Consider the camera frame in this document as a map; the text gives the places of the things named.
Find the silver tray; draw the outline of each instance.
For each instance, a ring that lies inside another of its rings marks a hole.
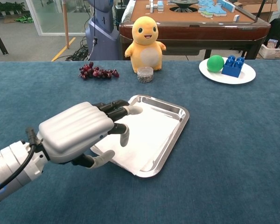
[[[160,172],[162,167],[164,166],[165,161],[167,160],[170,152],[172,151],[177,139],[179,138],[183,128],[185,127],[186,123],[189,120],[190,114],[187,109],[184,107],[174,105],[169,102],[165,102],[160,99],[156,99],[146,95],[136,95],[130,98],[128,101],[130,105],[134,105],[135,103],[138,104],[146,104],[151,109],[156,110],[158,112],[162,112],[166,114],[168,117],[178,120],[178,125],[172,129],[172,133],[169,136],[167,142],[165,143],[164,147],[161,148],[158,153],[153,158],[152,164],[147,164],[140,172],[138,172],[137,176],[139,177],[151,177]],[[99,150],[98,147],[93,146],[91,150],[100,155],[102,152]]]

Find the white paper towel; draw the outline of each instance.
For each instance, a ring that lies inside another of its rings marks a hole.
[[[127,146],[120,145],[120,135],[108,135],[95,146],[101,152],[113,150],[113,160],[134,175],[141,170],[175,129],[178,120],[168,117],[164,113],[151,109],[148,105],[136,103],[135,106],[143,108],[143,112],[137,115],[129,115],[116,121],[127,124],[130,129],[130,137]]]

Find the blue tablecloth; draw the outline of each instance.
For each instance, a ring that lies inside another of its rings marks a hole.
[[[88,81],[84,62],[0,63],[0,149],[84,101],[145,94],[190,112],[157,176],[49,163],[0,202],[0,224],[280,224],[280,61],[246,61],[257,76],[244,85],[213,82],[199,63],[165,61],[147,84],[129,61],[96,62],[120,78]]]

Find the robotic hand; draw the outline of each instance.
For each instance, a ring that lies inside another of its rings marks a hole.
[[[141,112],[141,107],[124,100],[96,105],[83,102],[42,122],[37,134],[27,128],[29,143],[21,140],[0,150],[0,201],[39,177],[48,161],[89,169],[106,164],[114,151],[97,157],[85,151],[109,134],[120,134],[120,144],[126,146],[129,128],[115,121]]]

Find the stuffed toy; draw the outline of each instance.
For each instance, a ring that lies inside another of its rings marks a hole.
[[[138,18],[132,28],[133,42],[125,51],[125,57],[131,57],[132,67],[137,73],[140,67],[162,69],[162,50],[166,46],[156,41],[159,31],[156,22],[148,17]]]

